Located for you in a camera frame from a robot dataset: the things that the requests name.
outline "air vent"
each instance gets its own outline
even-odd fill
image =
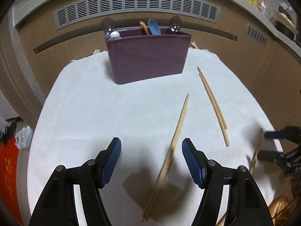
[[[261,34],[255,27],[252,25],[248,24],[247,29],[246,29],[246,36],[253,41],[261,44],[262,46],[265,46],[267,42],[267,38],[264,37],[263,34]]]
[[[86,1],[77,4],[77,13],[79,18],[87,16]]]
[[[100,0],[100,12],[110,11],[110,0]]]
[[[181,11],[182,0],[173,0],[173,10]]]
[[[201,16],[208,17],[209,7],[210,6],[208,4],[203,3]]]
[[[78,0],[53,13],[55,28],[60,29],[85,19],[138,11],[182,14],[217,23],[220,7],[203,0]]]
[[[68,16],[68,21],[72,21],[76,19],[75,5],[67,7],[67,16]]]
[[[89,14],[98,13],[97,0],[88,0]]]
[[[146,8],[147,0],[137,0],[137,8]]]
[[[201,3],[198,1],[194,1],[193,2],[193,9],[192,9],[192,13],[199,15],[201,12]]]
[[[150,8],[159,8],[160,0],[150,0]]]
[[[192,0],[184,0],[183,12],[190,13]]]
[[[122,0],[112,0],[113,10],[122,9]]]
[[[216,16],[216,11],[217,11],[217,8],[211,6],[211,8],[210,8],[210,13],[209,13],[209,18],[211,18],[211,19],[214,20],[214,19],[215,19],[215,16]]]
[[[161,1],[161,8],[170,9],[170,2],[171,2],[171,0],[162,0]]]
[[[135,0],[124,0],[124,8],[135,8]]]
[[[58,23],[59,25],[63,25],[67,22],[65,9],[58,11]]]

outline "purple container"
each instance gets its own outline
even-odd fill
[[[105,38],[115,83],[183,72],[191,35],[171,34],[168,27],[160,30],[161,35],[146,35],[140,27],[131,28],[120,30],[120,39]]]

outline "cable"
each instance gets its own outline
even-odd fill
[[[292,217],[292,215],[293,215],[293,213],[294,213],[294,211],[295,211],[296,209],[297,209],[297,207],[293,210],[293,212],[291,213],[290,217],[287,219],[287,221],[285,222],[285,224],[283,224],[283,226],[285,226],[286,223],[290,220],[290,218]]]
[[[295,199],[297,199],[298,198],[298,196],[299,195],[301,195],[301,189],[300,189],[300,191],[298,192],[298,194],[296,195],[296,197],[295,198],[293,198],[292,200],[291,200],[291,202],[290,203],[288,203],[279,213],[277,213],[272,219],[274,219],[275,217],[277,217],[277,216],[279,216],[291,203],[293,203],[294,202],[294,200]]]

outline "wooden chopstick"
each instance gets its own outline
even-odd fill
[[[220,127],[221,127],[221,130],[222,130],[222,133],[223,133],[223,136],[224,136],[224,140],[225,140],[226,146],[229,147],[229,146],[230,146],[230,142],[229,142],[229,139],[228,139],[228,135],[227,135],[225,126],[224,126],[223,121],[222,121],[221,114],[219,113],[218,108],[217,108],[217,105],[216,105],[215,101],[213,100],[213,98],[212,98],[212,96],[211,96],[211,94],[210,94],[210,90],[208,89],[208,85],[206,85],[205,80],[203,79],[202,75],[199,74],[199,76],[200,76],[200,78],[201,78],[201,80],[202,80],[202,82],[203,82],[203,84],[204,84],[204,87],[205,87],[205,89],[206,89],[206,91],[207,91],[207,94],[208,94],[208,96],[209,96],[209,99],[210,99],[210,101],[211,101],[211,103],[212,103],[212,105],[213,105],[213,109],[214,109],[214,111],[215,111],[215,114],[216,114],[216,116],[217,116],[217,119],[219,120],[219,125],[220,125]]]
[[[256,150],[255,150],[255,152],[253,154],[253,158],[252,158],[252,162],[251,162],[251,166],[250,166],[250,170],[249,170],[251,174],[253,174],[254,167],[255,167],[255,164],[256,164],[256,161],[257,161],[257,155],[258,155],[259,148],[260,148],[261,138],[262,138],[262,128],[259,131],[259,136],[258,136]]]
[[[172,160],[172,157],[173,157],[173,153],[175,151],[175,148],[176,148],[179,136],[180,136],[180,132],[181,132],[183,121],[184,121],[185,114],[186,114],[188,100],[189,100],[189,94],[186,95],[185,102],[184,102],[184,105],[183,105],[183,108],[182,108],[182,111],[181,111],[181,114],[180,114],[180,118],[179,118],[179,121],[178,121],[178,124],[177,124],[177,128],[176,128],[175,133],[173,135],[173,139],[171,141],[171,144],[170,144],[170,147],[168,149],[165,161],[163,163],[163,166],[160,170],[159,176],[158,176],[157,181],[155,183],[155,186],[153,188],[152,194],[150,195],[150,198],[149,198],[149,200],[146,204],[146,207],[145,207],[145,209],[142,213],[141,222],[144,222],[148,219],[149,213],[152,209],[152,206],[153,206],[153,204],[156,200],[157,195],[159,194],[159,191],[162,187],[163,181],[166,177],[168,168],[170,166],[170,163],[171,163],[171,160]]]
[[[217,104],[216,98],[214,97],[214,94],[213,94],[213,92],[212,92],[212,90],[211,90],[211,88],[210,88],[210,86],[209,86],[209,84],[208,84],[205,76],[203,75],[203,73],[201,72],[201,69],[199,67],[198,67],[198,71],[201,74],[201,79],[204,80],[203,83],[205,82],[204,83],[204,85],[206,85],[205,88],[207,88],[209,90],[209,92],[210,92],[210,94],[208,94],[209,98],[213,99],[213,101],[215,102],[217,110],[218,110],[218,112],[219,112],[219,114],[220,114],[220,116],[222,118],[222,122],[224,124],[224,127],[225,127],[225,129],[227,129],[227,124],[226,124],[225,119],[224,119],[224,117],[222,115],[221,109],[219,108],[219,105]]]
[[[258,155],[259,148],[260,148],[261,138],[262,138],[262,128],[259,131],[256,150],[253,154],[253,158],[252,158],[252,161],[251,161],[251,166],[250,166],[250,170],[249,170],[251,175],[253,175],[254,167],[255,167],[255,164],[256,164],[256,161],[257,161],[257,155]],[[224,216],[219,220],[219,222],[216,224],[216,226],[223,226],[224,223],[225,223],[225,219],[226,219],[226,214],[224,214]]]

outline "white tablecloth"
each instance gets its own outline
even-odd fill
[[[212,104],[198,76],[199,66],[223,113],[231,143],[226,147]],[[222,166],[249,167],[259,128],[273,130],[240,80],[215,55],[189,49],[184,71],[125,85],[113,82],[107,52],[74,61],[59,74],[41,112],[28,163],[31,213],[55,167],[82,165],[119,137],[122,151],[111,181],[100,194],[112,226],[139,225],[171,143],[187,93],[189,104],[173,163],[149,221],[144,225],[191,225],[203,190],[192,182],[182,154],[189,137],[208,159]],[[282,150],[280,143],[261,146]],[[267,202],[279,187],[278,173],[257,162],[255,180]],[[227,206],[225,186],[219,218]],[[79,225],[86,225],[75,186]]]

